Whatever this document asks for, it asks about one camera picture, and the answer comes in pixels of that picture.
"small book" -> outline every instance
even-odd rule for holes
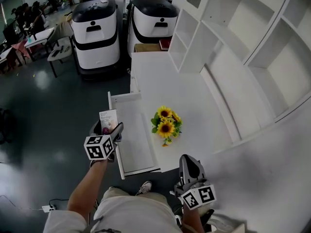
[[[103,134],[110,134],[118,125],[117,110],[99,112]]]
[[[161,39],[160,40],[160,46],[161,46],[161,49],[163,51],[168,51],[169,48],[170,48],[170,44],[171,44],[171,39]]]

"power strip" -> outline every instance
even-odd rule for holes
[[[45,213],[49,213],[50,211],[55,211],[56,207],[54,205],[45,205],[42,206],[42,209]]]

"dark floor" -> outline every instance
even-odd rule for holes
[[[54,78],[46,58],[18,67],[0,76],[0,107],[16,118],[11,144],[0,145],[0,195],[17,207],[41,208],[51,199],[68,199],[89,168],[83,143],[98,113],[108,110],[107,92],[130,91],[130,76],[90,83],[77,76],[71,58],[55,63]],[[135,194],[146,180],[154,191],[167,196],[170,205],[178,202],[169,190],[178,172],[135,175],[121,180],[118,163],[109,164],[99,198],[110,187]],[[66,202],[56,201],[59,209]],[[0,232],[42,232],[48,214],[21,210],[0,198]]]

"shoe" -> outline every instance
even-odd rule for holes
[[[142,184],[140,190],[137,192],[136,196],[139,194],[146,194],[151,191],[152,183],[151,181],[146,181],[144,184]]]

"chair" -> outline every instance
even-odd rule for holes
[[[57,41],[59,39],[66,38],[66,37],[69,38],[70,45],[67,45],[67,44],[59,45]],[[52,62],[59,60],[60,63],[62,64],[63,63],[62,59],[66,58],[70,55],[73,55],[74,64],[76,66],[77,73],[78,73],[78,75],[80,74],[79,69],[78,69],[77,59],[76,59],[76,56],[74,53],[74,46],[73,46],[72,41],[73,41],[73,30],[72,30],[70,24],[65,21],[65,22],[62,22],[56,26],[53,34],[50,36],[50,38],[48,39],[48,41],[46,43],[46,47],[49,46],[52,49],[52,52],[49,54],[49,57],[48,57],[48,62],[50,63],[52,71],[53,71],[54,76],[56,78],[57,78],[57,75],[55,73],[55,69],[54,69]],[[61,50],[62,46],[63,46],[63,51],[59,52],[55,57],[53,57],[55,51]]]

